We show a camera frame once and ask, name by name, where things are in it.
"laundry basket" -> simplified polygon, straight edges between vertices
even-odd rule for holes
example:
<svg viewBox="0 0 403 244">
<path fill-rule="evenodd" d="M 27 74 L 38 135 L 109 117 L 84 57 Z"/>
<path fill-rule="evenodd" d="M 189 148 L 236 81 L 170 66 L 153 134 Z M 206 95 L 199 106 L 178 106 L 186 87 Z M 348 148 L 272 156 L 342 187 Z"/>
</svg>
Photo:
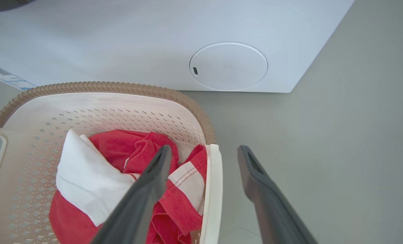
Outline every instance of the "laundry basket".
<svg viewBox="0 0 403 244">
<path fill-rule="evenodd" d="M 68 130 L 87 136 L 114 129 L 168 135 L 184 160 L 204 144 L 208 169 L 203 225 L 194 244 L 215 244 L 222 207 L 222 162 L 201 107 L 167 88 L 71 82 L 23 92 L 0 112 L 0 244 L 58 244 L 49 222 L 56 171 Z"/>
</svg>

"black object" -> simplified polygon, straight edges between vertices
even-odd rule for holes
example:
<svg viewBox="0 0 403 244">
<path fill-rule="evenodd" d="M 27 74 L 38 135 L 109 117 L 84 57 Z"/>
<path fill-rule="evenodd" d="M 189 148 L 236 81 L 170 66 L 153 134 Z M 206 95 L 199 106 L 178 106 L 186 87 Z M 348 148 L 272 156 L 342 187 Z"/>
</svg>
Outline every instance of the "black object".
<svg viewBox="0 0 403 244">
<path fill-rule="evenodd" d="M 316 244 L 277 185 L 260 165 L 251 149 L 237 149 L 245 194 L 254 203 L 264 244 Z"/>
<path fill-rule="evenodd" d="M 165 145 L 122 198 L 90 244 L 145 244 L 154 204 L 165 192 L 171 163 Z"/>
<path fill-rule="evenodd" d="M 0 0 L 0 12 L 24 6 L 33 0 Z"/>
</svg>

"circular cover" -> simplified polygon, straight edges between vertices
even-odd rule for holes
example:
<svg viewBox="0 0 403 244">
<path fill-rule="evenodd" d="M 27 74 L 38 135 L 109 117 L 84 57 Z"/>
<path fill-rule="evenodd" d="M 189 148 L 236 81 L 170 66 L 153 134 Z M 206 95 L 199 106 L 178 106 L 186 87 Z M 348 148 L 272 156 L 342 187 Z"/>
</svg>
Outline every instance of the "circular cover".
<svg viewBox="0 0 403 244">
<path fill-rule="evenodd" d="M 202 48 L 189 62 L 189 69 L 202 85 L 223 91 L 249 88 L 268 70 L 257 49 L 241 43 L 217 43 Z"/>
</svg>

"label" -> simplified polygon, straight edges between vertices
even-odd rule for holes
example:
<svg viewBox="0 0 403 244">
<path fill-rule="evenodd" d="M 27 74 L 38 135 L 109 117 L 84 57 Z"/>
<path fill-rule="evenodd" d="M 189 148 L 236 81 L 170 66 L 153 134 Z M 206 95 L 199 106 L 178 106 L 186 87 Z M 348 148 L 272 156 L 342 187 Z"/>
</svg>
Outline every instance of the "label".
<svg viewBox="0 0 403 244">
<path fill-rule="evenodd" d="M 24 79 L 21 79 L 17 77 L 16 75 L 0 68 L 0 81 L 11 85 L 13 87 L 16 87 L 20 90 L 28 90 L 31 88 L 35 88 L 37 85 L 33 85 L 32 83 L 25 81 Z"/>
</svg>

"white washing machine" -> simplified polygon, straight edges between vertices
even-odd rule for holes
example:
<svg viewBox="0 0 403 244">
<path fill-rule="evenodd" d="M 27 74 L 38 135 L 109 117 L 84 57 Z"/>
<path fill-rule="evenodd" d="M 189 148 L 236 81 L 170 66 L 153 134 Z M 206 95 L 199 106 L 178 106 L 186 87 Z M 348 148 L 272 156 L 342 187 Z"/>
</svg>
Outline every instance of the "white washing machine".
<svg viewBox="0 0 403 244">
<path fill-rule="evenodd" d="M 36 0 L 0 12 L 0 80 L 289 93 L 353 0 Z"/>
</svg>

